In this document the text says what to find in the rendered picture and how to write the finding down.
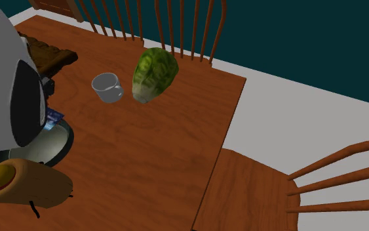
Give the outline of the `brown wooden toy, yellow face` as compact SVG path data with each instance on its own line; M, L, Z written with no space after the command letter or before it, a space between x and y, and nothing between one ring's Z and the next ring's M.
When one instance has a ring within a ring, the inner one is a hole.
M40 217L37 207L60 205L72 192L72 180L52 167L18 158L0 163L0 203L28 205Z

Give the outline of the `dark rimmed white bowl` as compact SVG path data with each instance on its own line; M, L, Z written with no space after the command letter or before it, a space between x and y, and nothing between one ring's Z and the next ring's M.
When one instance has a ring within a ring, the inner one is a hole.
M51 130L43 129L27 146L0 151L0 163L20 158L54 167L66 157L73 140L73 129L62 119Z

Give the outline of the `dark brown rough object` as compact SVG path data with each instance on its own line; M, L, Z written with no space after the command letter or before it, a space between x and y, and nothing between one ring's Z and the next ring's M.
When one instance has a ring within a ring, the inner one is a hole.
M64 66L70 65L78 59L77 53L74 51L48 45L19 31L18 35L22 39L26 39L29 55L36 65L37 71L45 77L52 78Z

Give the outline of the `green lettuce head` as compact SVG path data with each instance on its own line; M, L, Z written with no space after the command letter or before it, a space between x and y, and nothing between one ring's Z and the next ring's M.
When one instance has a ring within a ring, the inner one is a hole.
M178 62L168 51L153 47L142 53L132 78L132 95L146 104L170 87L179 72Z

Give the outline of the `brown wooden spindle-back chair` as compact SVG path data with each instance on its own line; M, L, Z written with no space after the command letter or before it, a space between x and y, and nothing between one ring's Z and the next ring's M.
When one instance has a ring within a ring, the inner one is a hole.
M301 213L369 211L369 199L300 204L301 194L369 179L369 167L298 187L295 179L357 153L369 141L347 146L286 175L233 150L221 149L192 231L298 231Z
M227 16L227 0L76 0L93 32L149 39L180 56L212 63Z

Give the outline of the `grey mug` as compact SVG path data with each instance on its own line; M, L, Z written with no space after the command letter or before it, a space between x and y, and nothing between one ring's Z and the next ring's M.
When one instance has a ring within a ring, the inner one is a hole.
M123 97L124 89L114 73L101 73L91 83L92 88L105 103L114 103Z

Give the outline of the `blue printed packet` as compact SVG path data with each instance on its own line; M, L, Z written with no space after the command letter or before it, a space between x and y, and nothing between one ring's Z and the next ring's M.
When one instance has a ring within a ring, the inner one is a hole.
M57 112L51 108L47 108L47 120L44 129L51 130L55 125L57 125L64 117L64 114Z

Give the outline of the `brown wooden furniture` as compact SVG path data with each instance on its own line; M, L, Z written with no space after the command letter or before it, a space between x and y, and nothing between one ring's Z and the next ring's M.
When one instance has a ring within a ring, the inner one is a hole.
M28 0L35 10L43 9L83 22L83 16L76 5L75 0Z

